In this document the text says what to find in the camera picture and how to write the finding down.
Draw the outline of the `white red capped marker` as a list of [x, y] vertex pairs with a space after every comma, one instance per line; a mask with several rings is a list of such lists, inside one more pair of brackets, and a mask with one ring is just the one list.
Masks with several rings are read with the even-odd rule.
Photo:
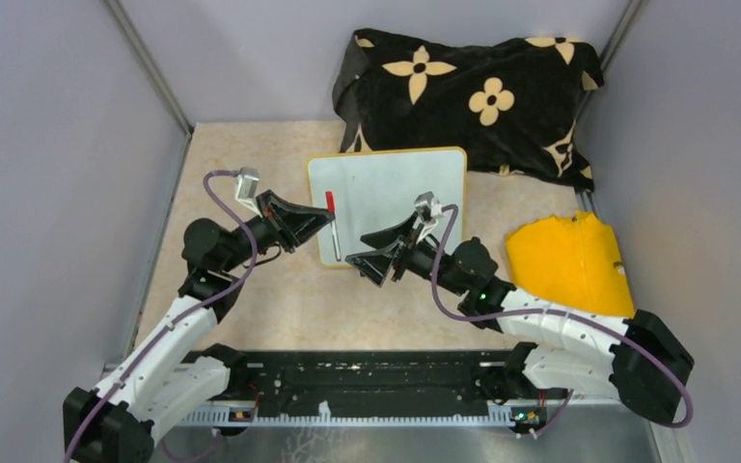
[[338, 222], [336, 217], [336, 201], [334, 194], [331, 190], [325, 191], [325, 200], [328, 211], [334, 216], [333, 221], [330, 223], [330, 232], [332, 238], [332, 245], [334, 250], [334, 256], [336, 262], [343, 260], [341, 245], [339, 240]]

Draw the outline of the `yellow framed whiteboard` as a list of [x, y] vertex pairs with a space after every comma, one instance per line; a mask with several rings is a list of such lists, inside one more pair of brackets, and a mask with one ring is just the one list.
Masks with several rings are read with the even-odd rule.
[[459, 209], [446, 249], [454, 249], [464, 234], [467, 154], [462, 148], [348, 152], [315, 156], [307, 164], [312, 205], [334, 203], [339, 247], [329, 226], [317, 235], [320, 262], [346, 268], [337, 255], [365, 252], [360, 236], [394, 226], [410, 216], [414, 202], [432, 192], [441, 204]]

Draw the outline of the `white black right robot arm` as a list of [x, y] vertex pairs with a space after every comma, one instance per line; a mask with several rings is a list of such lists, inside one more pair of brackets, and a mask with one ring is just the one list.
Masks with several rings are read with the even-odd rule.
[[524, 344], [505, 371], [508, 391], [566, 389], [614, 399], [667, 427], [694, 416], [687, 383], [695, 361], [655, 313], [588, 313], [543, 299], [498, 277], [499, 268], [476, 236], [447, 251], [418, 214], [362, 236], [365, 252], [346, 263], [377, 286], [411, 272], [431, 285], [437, 308], [456, 321], [513, 336]]

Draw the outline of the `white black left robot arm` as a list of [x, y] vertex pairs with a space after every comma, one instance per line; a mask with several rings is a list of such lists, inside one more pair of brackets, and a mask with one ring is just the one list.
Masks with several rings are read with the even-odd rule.
[[63, 404], [67, 462], [147, 462], [169, 431], [206, 400], [244, 396], [251, 385], [245, 355], [209, 348], [182, 361], [213, 331], [245, 282], [231, 272], [250, 270], [266, 250], [292, 253], [335, 219], [329, 208], [288, 203], [266, 190], [252, 202], [256, 214], [228, 231], [200, 218], [183, 235], [187, 276], [169, 310], [141, 345], [90, 390], [73, 389]]

